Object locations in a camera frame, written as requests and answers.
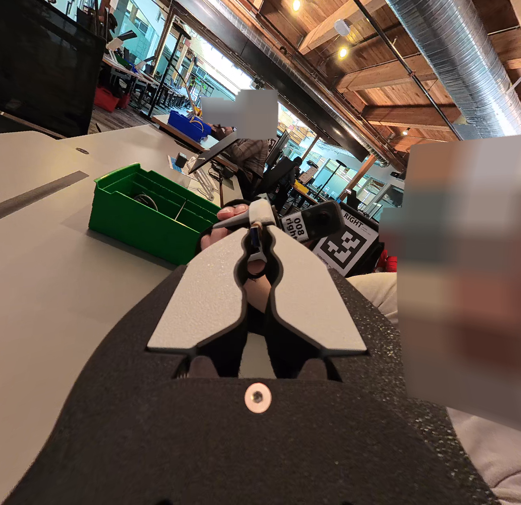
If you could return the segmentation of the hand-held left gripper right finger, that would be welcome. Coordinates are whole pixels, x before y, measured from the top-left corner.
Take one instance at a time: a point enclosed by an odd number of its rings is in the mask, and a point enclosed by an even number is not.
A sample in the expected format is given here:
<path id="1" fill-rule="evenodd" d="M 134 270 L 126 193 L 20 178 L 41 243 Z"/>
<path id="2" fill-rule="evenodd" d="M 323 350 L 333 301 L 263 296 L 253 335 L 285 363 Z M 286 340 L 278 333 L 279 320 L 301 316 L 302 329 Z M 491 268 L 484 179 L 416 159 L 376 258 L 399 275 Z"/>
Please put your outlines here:
<path id="1" fill-rule="evenodd" d="M 275 320 L 320 354 L 366 353 L 367 346 L 326 265 L 276 226 L 268 226 L 266 231 L 266 277 Z"/>

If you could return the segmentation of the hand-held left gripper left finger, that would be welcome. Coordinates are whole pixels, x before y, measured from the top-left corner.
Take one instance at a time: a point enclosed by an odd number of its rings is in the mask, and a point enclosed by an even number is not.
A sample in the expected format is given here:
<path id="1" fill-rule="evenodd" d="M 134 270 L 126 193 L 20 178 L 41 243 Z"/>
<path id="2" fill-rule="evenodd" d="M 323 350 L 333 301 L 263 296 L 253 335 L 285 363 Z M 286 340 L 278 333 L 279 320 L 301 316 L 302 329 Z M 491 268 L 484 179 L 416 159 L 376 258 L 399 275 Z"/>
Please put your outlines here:
<path id="1" fill-rule="evenodd" d="M 196 354 L 246 317 L 246 228 L 201 251 L 186 266 L 150 337 L 150 351 Z"/>

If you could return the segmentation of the green plastic bin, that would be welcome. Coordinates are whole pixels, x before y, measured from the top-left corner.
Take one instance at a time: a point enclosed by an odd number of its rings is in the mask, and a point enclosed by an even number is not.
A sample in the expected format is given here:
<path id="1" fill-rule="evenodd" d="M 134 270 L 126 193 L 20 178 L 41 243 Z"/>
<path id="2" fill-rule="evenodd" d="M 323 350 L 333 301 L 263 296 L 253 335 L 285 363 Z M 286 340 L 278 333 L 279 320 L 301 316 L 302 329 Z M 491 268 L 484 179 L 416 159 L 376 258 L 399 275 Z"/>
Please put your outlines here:
<path id="1" fill-rule="evenodd" d="M 196 254 L 220 208 L 139 163 L 95 180 L 89 229 L 177 266 Z"/>

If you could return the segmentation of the person's right hand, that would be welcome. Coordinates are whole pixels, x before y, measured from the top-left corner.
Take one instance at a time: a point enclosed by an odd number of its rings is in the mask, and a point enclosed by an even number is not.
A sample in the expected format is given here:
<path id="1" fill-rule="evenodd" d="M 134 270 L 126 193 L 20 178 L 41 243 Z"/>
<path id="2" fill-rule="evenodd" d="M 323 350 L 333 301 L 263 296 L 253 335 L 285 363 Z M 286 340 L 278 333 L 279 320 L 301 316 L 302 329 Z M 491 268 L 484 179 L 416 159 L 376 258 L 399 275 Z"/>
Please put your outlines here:
<path id="1" fill-rule="evenodd" d="M 244 203 L 236 204 L 235 206 L 225 207 L 217 213 L 219 221 L 225 221 L 235 216 L 247 212 L 249 207 Z M 213 228 L 210 234 L 204 235 L 201 238 L 200 246 L 204 250 L 219 240 L 223 239 L 231 233 L 229 228 Z M 261 274 L 266 265 L 265 259 L 256 259 L 248 262 L 247 270 L 249 278 L 244 284 L 244 289 L 247 295 L 248 303 L 261 313 L 265 313 L 269 298 L 271 285 L 265 275 L 253 279 L 254 276 Z"/>

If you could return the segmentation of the black tilted board stand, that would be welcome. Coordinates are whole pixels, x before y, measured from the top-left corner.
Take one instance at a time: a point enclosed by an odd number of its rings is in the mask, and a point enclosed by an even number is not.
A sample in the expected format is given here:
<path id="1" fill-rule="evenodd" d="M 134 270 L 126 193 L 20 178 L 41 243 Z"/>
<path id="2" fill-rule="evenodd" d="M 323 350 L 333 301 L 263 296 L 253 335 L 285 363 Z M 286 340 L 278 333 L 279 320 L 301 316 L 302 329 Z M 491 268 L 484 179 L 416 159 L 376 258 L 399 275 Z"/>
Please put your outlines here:
<path id="1" fill-rule="evenodd" d="M 215 197 L 214 192 L 218 191 L 218 188 L 214 185 L 212 179 L 206 173 L 200 172 L 200 170 L 207 163 L 217 161 L 221 165 L 230 169 L 233 173 L 236 173 L 238 171 L 238 166 L 231 163 L 227 158 L 224 158 L 222 154 L 237 140 L 237 132 L 232 131 L 228 136 L 218 141 L 218 143 L 214 144 L 210 149 L 200 153 L 197 158 L 188 163 L 188 165 L 190 165 L 188 176 L 199 183 L 199 192 L 201 192 L 211 202 L 213 202 Z"/>

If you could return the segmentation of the blue plastic bin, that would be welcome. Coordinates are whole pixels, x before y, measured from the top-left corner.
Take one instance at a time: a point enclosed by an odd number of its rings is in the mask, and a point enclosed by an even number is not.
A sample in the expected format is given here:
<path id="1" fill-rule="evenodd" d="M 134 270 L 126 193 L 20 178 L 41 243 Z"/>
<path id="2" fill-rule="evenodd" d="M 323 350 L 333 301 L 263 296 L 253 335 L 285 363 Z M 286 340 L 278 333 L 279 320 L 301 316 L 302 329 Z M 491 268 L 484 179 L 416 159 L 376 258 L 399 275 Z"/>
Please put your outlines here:
<path id="1" fill-rule="evenodd" d="M 212 132 L 211 126 L 204 123 L 201 118 L 186 116 L 176 110 L 170 111 L 167 123 L 197 143 L 210 136 Z"/>

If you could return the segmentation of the large red plastic bin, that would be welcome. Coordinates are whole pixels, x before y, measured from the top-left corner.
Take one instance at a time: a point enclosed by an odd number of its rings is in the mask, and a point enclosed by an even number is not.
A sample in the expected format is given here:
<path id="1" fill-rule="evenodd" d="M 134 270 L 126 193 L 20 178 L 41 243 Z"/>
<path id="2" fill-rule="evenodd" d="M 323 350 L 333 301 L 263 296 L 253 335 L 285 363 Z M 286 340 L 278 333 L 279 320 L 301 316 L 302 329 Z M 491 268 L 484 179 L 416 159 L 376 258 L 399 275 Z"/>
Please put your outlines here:
<path id="1" fill-rule="evenodd" d="M 107 112 L 114 112 L 120 99 L 105 87 L 98 86 L 95 90 L 94 105 Z"/>

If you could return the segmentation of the person's white hoodie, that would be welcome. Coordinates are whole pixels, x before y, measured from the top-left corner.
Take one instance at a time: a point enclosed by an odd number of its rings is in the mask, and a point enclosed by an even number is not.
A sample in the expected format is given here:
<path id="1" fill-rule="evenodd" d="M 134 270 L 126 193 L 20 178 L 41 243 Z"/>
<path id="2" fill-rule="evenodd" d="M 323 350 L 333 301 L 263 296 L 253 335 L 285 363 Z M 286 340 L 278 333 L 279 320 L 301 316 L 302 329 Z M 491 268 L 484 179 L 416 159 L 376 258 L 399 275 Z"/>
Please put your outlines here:
<path id="1" fill-rule="evenodd" d="M 520 431 L 447 408 L 460 443 L 502 504 L 520 504 Z"/>

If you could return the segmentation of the black monitor screen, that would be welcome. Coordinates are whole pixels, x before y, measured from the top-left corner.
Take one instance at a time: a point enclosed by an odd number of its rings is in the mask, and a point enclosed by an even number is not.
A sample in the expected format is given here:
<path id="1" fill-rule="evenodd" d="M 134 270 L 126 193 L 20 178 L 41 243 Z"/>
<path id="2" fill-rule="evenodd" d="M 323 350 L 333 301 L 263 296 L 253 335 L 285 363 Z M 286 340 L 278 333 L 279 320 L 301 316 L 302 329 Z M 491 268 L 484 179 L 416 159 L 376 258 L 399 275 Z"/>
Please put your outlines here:
<path id="1" fill-rule="evenodd" d="M 104 51 L 45 0 L 1 0 L 1 131 L 87 135 Z"/>

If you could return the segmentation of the silver ventilation duct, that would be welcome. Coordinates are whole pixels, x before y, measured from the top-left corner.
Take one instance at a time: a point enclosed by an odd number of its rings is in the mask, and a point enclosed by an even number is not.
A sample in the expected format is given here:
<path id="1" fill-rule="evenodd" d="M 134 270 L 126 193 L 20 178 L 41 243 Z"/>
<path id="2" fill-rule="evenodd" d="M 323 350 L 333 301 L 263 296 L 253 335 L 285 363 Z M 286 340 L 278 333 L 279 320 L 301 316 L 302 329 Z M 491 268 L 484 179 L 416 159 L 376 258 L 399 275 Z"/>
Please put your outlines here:
<path id="1" fill-rule="evenodd" d="M 472 0 L 386 0 L 481 138 L 520 135 L 520 100 Z"/>

